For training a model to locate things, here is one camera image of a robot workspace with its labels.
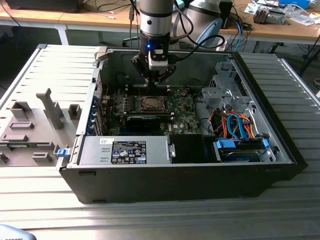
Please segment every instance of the electronic device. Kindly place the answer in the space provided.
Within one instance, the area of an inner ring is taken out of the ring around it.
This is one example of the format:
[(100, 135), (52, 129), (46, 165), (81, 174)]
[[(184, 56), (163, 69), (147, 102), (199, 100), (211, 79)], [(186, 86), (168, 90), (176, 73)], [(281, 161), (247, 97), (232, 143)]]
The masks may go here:
[(84, 0), (5, 0), (11, 9), (35, 9), (76, 13)]
[(219, 8), (221, 11), (220, 18), (222, 19), (222, 24), (221, 24), (222, 29), (225, 29), (227, 27), (232, 5), (233, 5), (232, 0), (220, 0)]
[(278, 9), (268, 9), (266, 7), (259, 6), (256, 10), (253, 21), (256, 24), (281, 24), (283, 25), (286, 20), (286, 15)]
[(149, 89), (128, 64), (137, 50), (100, 49), (74, 144), (57, 153), (80, 202), (256, 197), (307, 167), (251, 74), (264, 55), (195, 52)]

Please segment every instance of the power supply label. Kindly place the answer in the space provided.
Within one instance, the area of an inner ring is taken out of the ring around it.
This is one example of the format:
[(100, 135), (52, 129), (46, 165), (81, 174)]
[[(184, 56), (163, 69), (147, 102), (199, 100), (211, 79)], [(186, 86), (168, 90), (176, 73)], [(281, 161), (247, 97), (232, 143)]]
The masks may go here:
[(112, 164), (146, 164), (147, 145), (145, 141), (114, 141)]

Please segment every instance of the blue box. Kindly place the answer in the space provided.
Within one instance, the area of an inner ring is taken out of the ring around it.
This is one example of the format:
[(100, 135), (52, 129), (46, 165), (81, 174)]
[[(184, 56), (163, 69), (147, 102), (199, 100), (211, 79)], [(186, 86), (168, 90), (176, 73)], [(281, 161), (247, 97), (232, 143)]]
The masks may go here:
[(282, 5), (294, 4), (294, 5), (298, 5), (303, 9), (307, 9), (309, 3), (310, 3), (310, 0), (279, 0), (279, 4), (282, 4)]

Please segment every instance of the blue component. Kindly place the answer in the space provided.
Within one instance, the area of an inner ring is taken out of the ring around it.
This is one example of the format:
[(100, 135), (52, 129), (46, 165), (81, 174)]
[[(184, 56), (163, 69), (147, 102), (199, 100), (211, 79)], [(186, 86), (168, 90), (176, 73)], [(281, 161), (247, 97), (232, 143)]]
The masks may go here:
[(219, 139), (216, 142), (216, 147), (218, 149), (235, 149), (236, 148), (236, 144), (231, 139)]
[(269, 147), (269, 142), (267, 139), (263, 139), (262, 140), (263, 145), (265, 146), (265, 148)]
[(309, 3), (310, 3), (310, 0), (279, 0), (279, 4), (282, 4), (282, 5), (295, 4), (303, 9), (307, 9)]
[(90, 128), (90, 127), (87, 127), (87, 128), (86, 128), (86, 132), (87, 132), (88, 134), (93, 134), (93, 133), (94, 133), (94, 129), (93, 129), (93, 128)]
[(89, 119), (87, 122), (88, 127), (91, 127), (93, 125), (93, 123), (91, 122), (91, 120)]
[(69, 156), (69, 148), (61, 148), (58, 150), (58, 152), (56, 153), (56, 155), (60, 158), (67, 158)]
[(94, 104), (98, 103), (99, 102), (99, 98), (97, 98), (96, 96), (93, 96), (92, 102)]
[(93, 119), (95, 119), (95, 116), (94, 116), (92, 113), (90, 113), (90, 114), (89, 114), (89, 119), (90, 119), (90, 120), (93, 120)]
[(97, 112), (97, 109), (96, 109), (96, 108), (92, 107), (92, 108), (90, 109), (90, 113), (95, 114), (96, 112)]
[(218, 149), (222, 149), (222, 148), (223, 148), (222, 143), (221, 143), (220, 140), (218, 140), (218, 141), (216, 142), (216, 147), (217, 147)]
[(236, 144), (233, 140), (231, 139), (220, 139), (219, 140), (223, 146), (223, 148), (228, 148), (228, 149), (235, 149), (236, 148)]
[(232, 117), (236, 117), (236, 119), (238, 120), (238, 124), (239, 124), (239, 130), (240, 130), (240, 134), (241, 134), (241, 137), (246, 140), (246, 141), (249, 141), (249, 138), (247, 137), (245, 131), (244, 131), (244, 128), (242, 126), (242, 121), (241, 121), (241, 118), (235, 114), (231, 114), (229, 117), (228, 117), (228, 120), (226, 122), (226, 125), (227, 125), (227, 128), (228, 128), (228, 132), (236, 139), (236, 140), (239, 140), (238, 136), (235, 135), (232, 131), (231, 131), (231, 119)]

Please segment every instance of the desk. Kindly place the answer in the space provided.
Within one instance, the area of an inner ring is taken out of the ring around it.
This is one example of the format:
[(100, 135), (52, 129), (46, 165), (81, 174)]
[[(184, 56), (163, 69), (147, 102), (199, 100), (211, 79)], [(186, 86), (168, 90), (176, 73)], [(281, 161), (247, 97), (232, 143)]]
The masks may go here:
[[(23, 27), (53, 28), (57, 29), (61, 43), (68, 45), (66, 30), (87, 30), (101, 32), (129, 32), (129, 10), (130, 7), (120, 8), (114, 11), (115, 19), (110, 19), (98, 13), (82, 10), (79, 13), (66, 13), (55, 11), (39, 11), (39, 10), (13, 10), (10, 9), (4, 0), (6, 10), (18, 21)], [(319, 27), (315, 24), (304, 26), (297, 22), (287, 19), (284, 25), (278, 24), (255, 24), (253, 15), (243, 13), (240, 10), (245, 9), (250, 0), (234, 0), (235, 8), (239, 16), (245, 22), (252, 24), (252, 31), (248, 37), (253, 41), (295, 43), (295, 44), (314, 44), (320, 34)], [(98, 4), (112, 2), (112, 0), (97, 0)], [(118, 7), (129, 3), (128, 0), (122, 1), (119, 5), (111, 5)], [(319, 6), (312, 5), (308, 11), (320, 11)], [(0, 25), (16, 26), (17, 24), (8, 16), (8, 14), (0, 7)], [(132, 28), (136, 27), (136, 21), (133, 21)], [(231, 26), (228, 29), (221, 29), (220, 34), (227, 39), (237, 33), (237, 29)]]

